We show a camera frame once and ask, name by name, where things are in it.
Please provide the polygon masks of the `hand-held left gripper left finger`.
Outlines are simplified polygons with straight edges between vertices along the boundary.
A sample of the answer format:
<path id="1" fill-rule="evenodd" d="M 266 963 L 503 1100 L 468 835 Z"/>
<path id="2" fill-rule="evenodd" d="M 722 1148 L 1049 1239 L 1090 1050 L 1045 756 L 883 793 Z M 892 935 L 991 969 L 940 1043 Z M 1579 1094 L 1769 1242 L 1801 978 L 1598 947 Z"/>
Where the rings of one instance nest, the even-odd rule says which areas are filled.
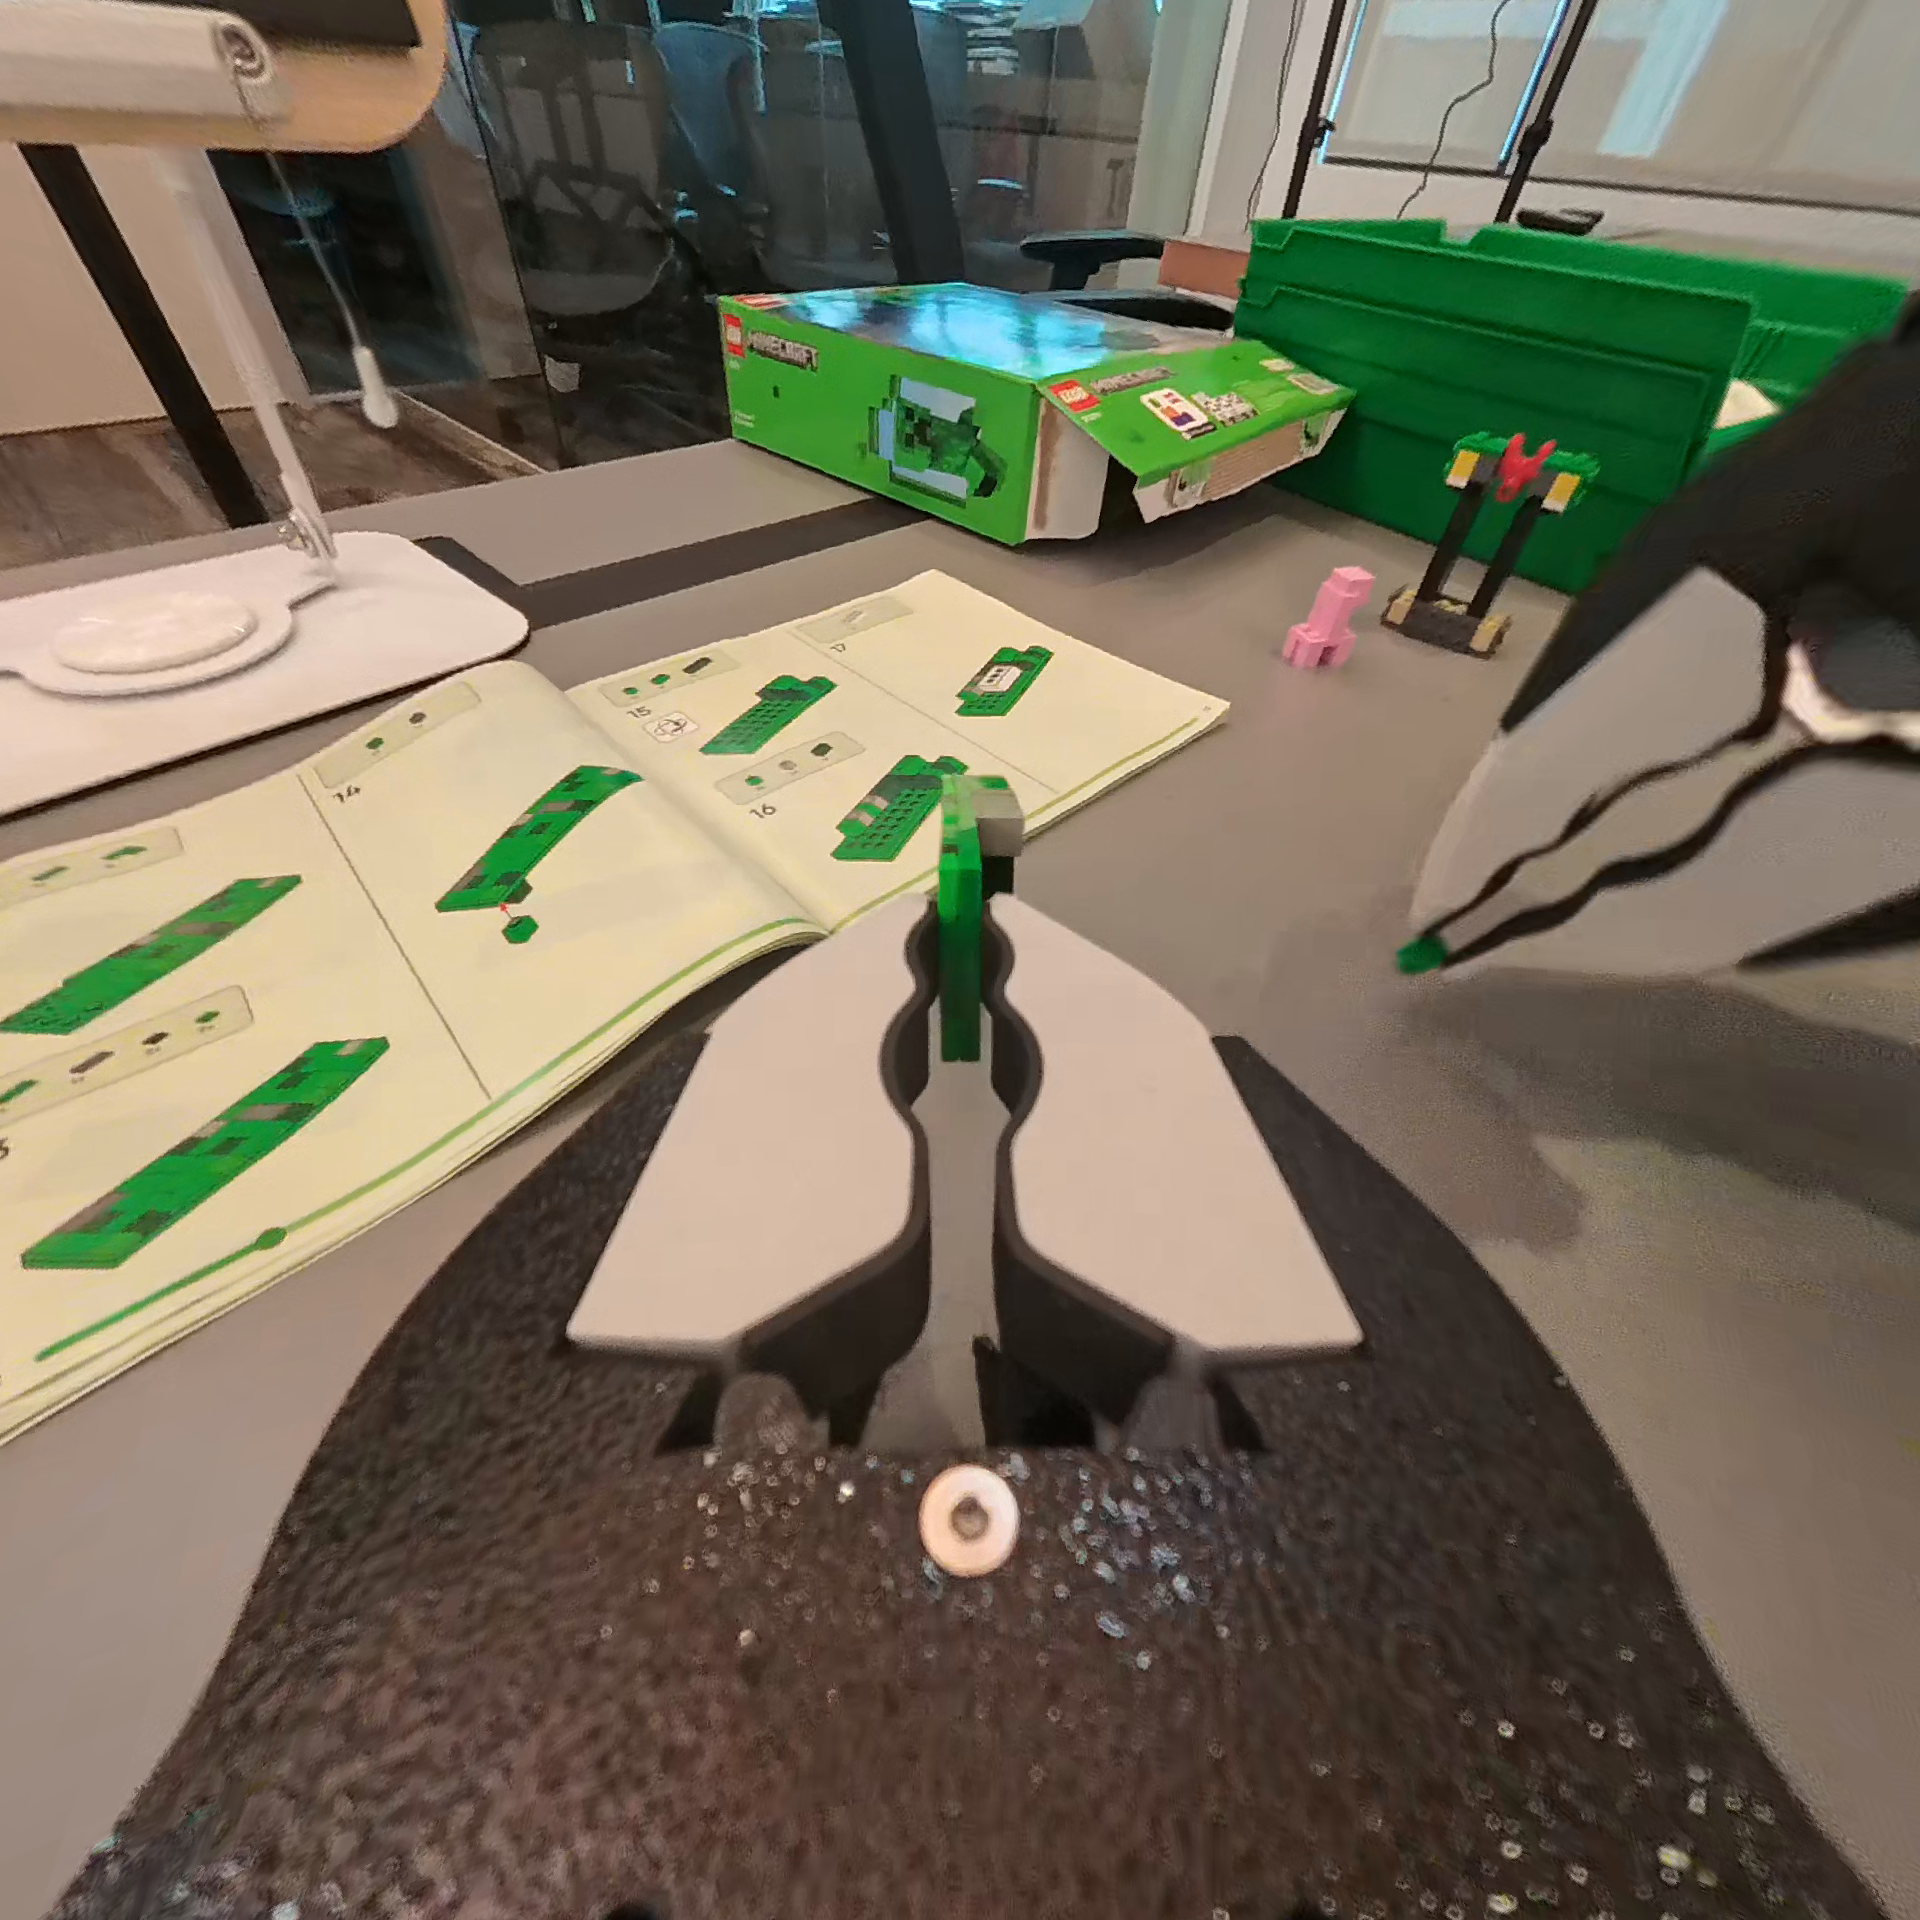
<path id="1" fill-rule="evenodd" d="M 861 1439 L 929 1321 L 930 900 L 875 908 L 711 1027 L 567 1321 L 571 1346 L 781 1381 Z"/>

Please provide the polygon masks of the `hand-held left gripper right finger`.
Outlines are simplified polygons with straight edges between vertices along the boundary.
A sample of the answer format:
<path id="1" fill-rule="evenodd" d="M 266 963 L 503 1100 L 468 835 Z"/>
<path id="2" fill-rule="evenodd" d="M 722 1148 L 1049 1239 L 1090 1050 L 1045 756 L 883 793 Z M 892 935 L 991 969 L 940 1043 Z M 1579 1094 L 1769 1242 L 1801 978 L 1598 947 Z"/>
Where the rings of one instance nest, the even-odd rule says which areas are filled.
<path id="1" fill-rule="evenodd" d="M 1363 1341 L 1209 1028 L 1015 895 L 987 908 L 1004 1438 L 1260 1446 L 1231 1377 Z"/>

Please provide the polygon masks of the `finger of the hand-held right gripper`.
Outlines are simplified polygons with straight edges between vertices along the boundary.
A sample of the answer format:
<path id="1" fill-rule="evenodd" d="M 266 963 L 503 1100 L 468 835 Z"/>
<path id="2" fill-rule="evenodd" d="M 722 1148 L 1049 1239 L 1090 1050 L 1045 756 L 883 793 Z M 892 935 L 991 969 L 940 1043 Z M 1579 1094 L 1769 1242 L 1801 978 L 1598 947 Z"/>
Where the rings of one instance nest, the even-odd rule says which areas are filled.
<path id="1" fill-rule="evenodd" d="M 1694 569 L 1487 746 L 1431 844 L 1409 925 L 1570 927 L 1779 747 L 1781 675 L 1763 610 Z"/>
<path id="2" fill-rule="evenodd" d="M 1915 951 L 1915 751 L 1730 751 L 1633 785 L 1435 918 L 1442 971 L 1798 969 Z"/>

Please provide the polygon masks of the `green brick assembly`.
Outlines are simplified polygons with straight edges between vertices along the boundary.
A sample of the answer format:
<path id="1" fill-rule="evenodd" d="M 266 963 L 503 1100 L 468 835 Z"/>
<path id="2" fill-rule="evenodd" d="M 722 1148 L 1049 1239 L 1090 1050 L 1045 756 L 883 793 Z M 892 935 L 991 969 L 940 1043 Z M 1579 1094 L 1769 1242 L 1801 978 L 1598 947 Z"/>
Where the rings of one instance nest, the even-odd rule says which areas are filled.
<path id="1" fill-rule="evenodd" d="M 1013 891 L 1021 850 L 1023 806 L 1004 777 L 943 777 L 932 903 L 940 927 L 940 1045 L 947 1065 L 979 1060 L 986 906 Z"/>

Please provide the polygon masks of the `grey desk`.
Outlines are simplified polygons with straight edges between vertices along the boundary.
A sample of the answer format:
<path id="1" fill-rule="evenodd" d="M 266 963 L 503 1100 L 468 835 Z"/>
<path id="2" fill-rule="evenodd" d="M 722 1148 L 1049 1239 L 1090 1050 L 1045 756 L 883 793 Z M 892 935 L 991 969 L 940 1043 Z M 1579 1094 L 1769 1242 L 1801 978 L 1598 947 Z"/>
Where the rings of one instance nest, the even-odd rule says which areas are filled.
<path id="1" fill-rule="evenodd" d="M 5 1445 L 5 1916 L 1915 1916 L 1915 963 L 1395 975 L 1495 666 L 1281 630 L 1404 534 L 1262 492 L 1005 554 L 711 446 L 426 501 L 557 684 L 947 569 L 1231 718 L 1021 895 L 1253 1086 L 1374 1284 L 1266 1446 L 977 1452 L 991 1093 L 932 1086 L 934 1319 L 853 1457 L 655 1452 L 457 1335 L 580 1282 L 718 993 L 507 1145 Z"/>

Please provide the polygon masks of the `white desk lamp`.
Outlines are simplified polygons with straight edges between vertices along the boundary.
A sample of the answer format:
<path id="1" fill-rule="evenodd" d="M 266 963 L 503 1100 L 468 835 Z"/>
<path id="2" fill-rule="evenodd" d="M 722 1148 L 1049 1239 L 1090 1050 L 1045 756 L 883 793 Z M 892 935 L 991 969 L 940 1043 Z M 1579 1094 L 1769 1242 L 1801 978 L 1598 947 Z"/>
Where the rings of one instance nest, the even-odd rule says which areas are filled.
<path id="1" fill-rule="evenodd" d="M 5 139 L 59 221 L 79 146 L 150 153 L 285 494 L 273 543 L 5 599 L 5 817 L 519 652 L 511 586 L 465 546 L 330 529 L 190 161 L 402 141 L 446 7 L 5 4 L 2 53 Z"/>

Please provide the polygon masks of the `black green brick stand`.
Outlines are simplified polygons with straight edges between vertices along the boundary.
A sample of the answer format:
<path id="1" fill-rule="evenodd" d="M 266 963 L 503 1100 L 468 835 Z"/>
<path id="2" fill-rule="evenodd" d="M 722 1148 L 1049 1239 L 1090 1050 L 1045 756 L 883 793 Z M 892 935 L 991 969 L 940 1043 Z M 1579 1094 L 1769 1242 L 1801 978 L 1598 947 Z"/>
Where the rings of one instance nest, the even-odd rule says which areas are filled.
<path id="1" fill-rule="evenodd" d="M 1447 489 L 1454 509 L 1417 586 L 1402 588 L 1383 607 L 1383 623 L 1422 644 L 1455 655 L 1493 659 L 1509 634 L 1498 597 L 1517 571 L 1535 524 L 1570 513 L 1594 487 L 1601 461 L 1583 450 L 1564 450 L 1554 438 L 1529 446 L 1525 434 L 1501 438 L 1467 434 L 1454 443 Z M 1451 591 L 1455 564 L 1482 509 L 1511 507 L 1511 516 L 1473 594 Z"/>

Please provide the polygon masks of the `brick instruction booklet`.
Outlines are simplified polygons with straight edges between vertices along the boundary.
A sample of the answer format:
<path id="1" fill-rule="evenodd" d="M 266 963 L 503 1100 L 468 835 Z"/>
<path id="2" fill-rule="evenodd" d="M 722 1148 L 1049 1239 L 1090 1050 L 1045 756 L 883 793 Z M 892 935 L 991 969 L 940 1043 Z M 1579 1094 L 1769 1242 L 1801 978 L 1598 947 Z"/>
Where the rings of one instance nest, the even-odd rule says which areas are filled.
<path id="1" fill-rule="evenodd" d="M 686 999 L 1045 830 L 1230 702 L 925 569 L 561 690 L 490 663 L 5 861 L 2 1429 L 483 1159 Z"/>

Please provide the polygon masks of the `pink brick pig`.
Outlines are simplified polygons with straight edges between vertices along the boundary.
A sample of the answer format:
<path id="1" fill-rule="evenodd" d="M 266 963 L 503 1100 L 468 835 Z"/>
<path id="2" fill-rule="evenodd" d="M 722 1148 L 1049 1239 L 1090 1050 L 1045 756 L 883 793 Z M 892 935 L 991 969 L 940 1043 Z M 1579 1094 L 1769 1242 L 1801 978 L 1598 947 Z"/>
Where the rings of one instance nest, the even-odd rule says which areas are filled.
<path id="1" fill-rule="evenodd" d="M 1332 567 L 1307 614 L 1287 630 L 1283 663 L 1300 670 L 1343 666 L 1356 642 L 1354 621 L 1364 612 L 1374 586 L 1377 575 L 1367 567 Z"/>

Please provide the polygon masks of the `green plastic crate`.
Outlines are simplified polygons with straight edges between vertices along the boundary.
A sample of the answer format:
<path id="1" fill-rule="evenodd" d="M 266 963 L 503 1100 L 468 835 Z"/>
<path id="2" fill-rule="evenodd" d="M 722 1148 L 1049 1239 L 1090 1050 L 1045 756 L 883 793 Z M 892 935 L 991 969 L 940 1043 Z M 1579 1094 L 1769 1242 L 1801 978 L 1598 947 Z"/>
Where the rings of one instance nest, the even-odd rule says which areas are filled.
<path id="1" fill-rule="evenodd" d="M 1522 434 L 1594 458 L 1519 575 L 1582 591 L 1695 471 L 1887 334 L 1911 289 L 1748 257 L 1439 219 L 1253 226 L 1235 330 L 1354 391 L 1289 487 L 1437 543 L 1459 441 Z"/>

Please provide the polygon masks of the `studio light on stand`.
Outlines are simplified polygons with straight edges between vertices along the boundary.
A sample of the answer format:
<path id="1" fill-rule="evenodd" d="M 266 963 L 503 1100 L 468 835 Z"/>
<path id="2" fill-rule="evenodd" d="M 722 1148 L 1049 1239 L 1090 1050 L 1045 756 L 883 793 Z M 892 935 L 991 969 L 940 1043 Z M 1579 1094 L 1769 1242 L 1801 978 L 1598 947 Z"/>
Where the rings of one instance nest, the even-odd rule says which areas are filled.
<path id="1" fill-rule="evenodd" d="M 1332 130 L 1332 101 L 1337 92 L 1335 83 L 1337 68 L 1342 67 L 1342 58 L 1348 44 L 1351 12 L 1351 2 L 1327 2 L 1323 37 L 1313 67 L 1313 83 L 1307 87 L 1303 118 L 1299 125 L 1294 158 L 1287 172 L 1287 187 L 1281 206 L 1281 219 L 1285 221 L 1292 221 L 1300 215 L 1307 174 L 1315 164 L 1316 153 L 1326 145 L 1327 132 Z"/>
<path id="2" fill-rule="evenodd" d="M 1495 210 L 1495 225 L 1513 225 L 1522 193 L 1539 158 L 1551 141 L 1554 117 L 1570 81 L 1570 68 L 1589 37 L 1601 2 L 1573 2 L 1558 9 L 1551 37 L 1543 44 L 1543 60 L 1550 60 L 1539 85 L 1527 95 L 1527 123 L 1517 138 L 1515 153 L 1503 167 L 1503 193 Z"/>

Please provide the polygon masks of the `green toy box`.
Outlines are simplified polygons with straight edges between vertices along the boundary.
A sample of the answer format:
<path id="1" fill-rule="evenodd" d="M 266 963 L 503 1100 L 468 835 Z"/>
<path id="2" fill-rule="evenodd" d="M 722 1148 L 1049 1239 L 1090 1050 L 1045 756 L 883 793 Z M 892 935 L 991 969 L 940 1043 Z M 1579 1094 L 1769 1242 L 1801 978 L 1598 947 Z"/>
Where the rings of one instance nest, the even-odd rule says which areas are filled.
<path id="1" fill-rule="evenodd" d="M 1163 521 L 1327 449 L 1354 389 L 1230 327 L 943 281 L 725 294 L 735 441 L 996 543 Z"/>

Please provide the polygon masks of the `mesh office chair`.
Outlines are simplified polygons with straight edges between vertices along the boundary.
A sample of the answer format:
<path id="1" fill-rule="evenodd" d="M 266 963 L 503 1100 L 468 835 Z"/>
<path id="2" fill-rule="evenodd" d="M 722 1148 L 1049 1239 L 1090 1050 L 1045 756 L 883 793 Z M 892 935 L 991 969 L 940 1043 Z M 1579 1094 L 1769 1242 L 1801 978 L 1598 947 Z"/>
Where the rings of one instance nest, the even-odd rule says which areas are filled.
<path id="1" fill-rule="evenodd" d="M 649 35 L 501 19 L 461 28 L 461 60 L 538 369 L 565 426 L 623 449 L 722 438 L 711 278 Z"/>

